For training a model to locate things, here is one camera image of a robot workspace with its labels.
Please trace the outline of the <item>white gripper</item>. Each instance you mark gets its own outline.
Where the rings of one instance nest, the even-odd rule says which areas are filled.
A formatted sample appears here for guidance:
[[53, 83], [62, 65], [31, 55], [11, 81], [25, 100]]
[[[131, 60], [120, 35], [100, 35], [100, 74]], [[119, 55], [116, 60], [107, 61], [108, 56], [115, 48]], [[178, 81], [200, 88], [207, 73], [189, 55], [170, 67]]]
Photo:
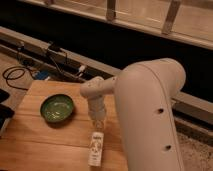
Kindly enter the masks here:
[[92, 119], [93, 127], [96, 127], [96, 120], [100, 121], [100, 128], [105, 128], [106, 108], [103, 97], [92, 98], [88, 100], [88, 114]]

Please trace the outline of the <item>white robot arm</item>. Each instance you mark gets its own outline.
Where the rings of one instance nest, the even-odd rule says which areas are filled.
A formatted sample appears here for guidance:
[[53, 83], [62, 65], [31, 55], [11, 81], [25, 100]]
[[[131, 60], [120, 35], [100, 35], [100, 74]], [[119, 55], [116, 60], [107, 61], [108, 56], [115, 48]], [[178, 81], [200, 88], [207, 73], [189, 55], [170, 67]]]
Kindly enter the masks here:
[[93, 121], [105, 119], [104, 96], [114, 95], [128, 171], [185, 171], [172, 113], [172, 98], [185, 80], [179, 62], [162, 58], [81, 85]]

